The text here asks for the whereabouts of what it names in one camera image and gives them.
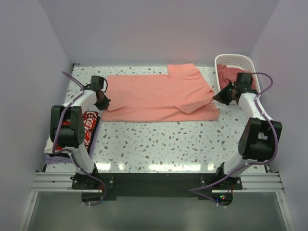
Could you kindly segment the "salmon pink t shirt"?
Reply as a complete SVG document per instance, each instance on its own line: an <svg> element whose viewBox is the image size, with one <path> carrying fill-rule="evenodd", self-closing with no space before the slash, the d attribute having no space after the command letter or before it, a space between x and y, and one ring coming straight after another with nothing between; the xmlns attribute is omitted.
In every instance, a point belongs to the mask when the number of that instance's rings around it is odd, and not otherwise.
<svg viewBox="0 0 308 231"><path fill-rule="evenodd" d="M167 74L107 77L111 100L104 122L215 121L214 91L194 64L167 66Z"/></svg>

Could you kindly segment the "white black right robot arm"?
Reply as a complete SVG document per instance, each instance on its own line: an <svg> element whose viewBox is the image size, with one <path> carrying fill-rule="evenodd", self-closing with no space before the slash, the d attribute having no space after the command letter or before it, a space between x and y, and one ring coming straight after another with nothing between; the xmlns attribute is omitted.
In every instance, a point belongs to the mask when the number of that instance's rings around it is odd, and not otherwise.
<svg viewBox="0 0 308 231"><path fill-rule="evenodd" d="M253 165L267 165L277 155L282 123L273 120L260 102L264 91L252 89L253 75L238 73L235 82L229 82L213 100L229 105L235 101L248 118L238 143L238 153L216 170L214 183L220 189L231 184Z"/></svg>

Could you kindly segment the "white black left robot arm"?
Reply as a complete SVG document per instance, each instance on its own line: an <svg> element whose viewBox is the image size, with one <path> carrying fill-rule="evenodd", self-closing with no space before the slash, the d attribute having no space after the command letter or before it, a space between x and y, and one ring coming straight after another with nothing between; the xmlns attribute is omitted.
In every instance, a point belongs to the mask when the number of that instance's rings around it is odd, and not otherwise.
<svg viewBox="0 0 308 231"><path fill-rule="evenodd" d="M80 87L80 94L68 103L51 108L52 154L66 153L73 161L76 173L84 175L83 184L89 189L94 189L99 185L100 177L93 173L96 165L84 144L86 132L83 114L91 106L96 106L100 111L109 107L111 100L105 95L108 82L104 77L92 76L90 83L83 85L70 74L63 74Z"/></svg>

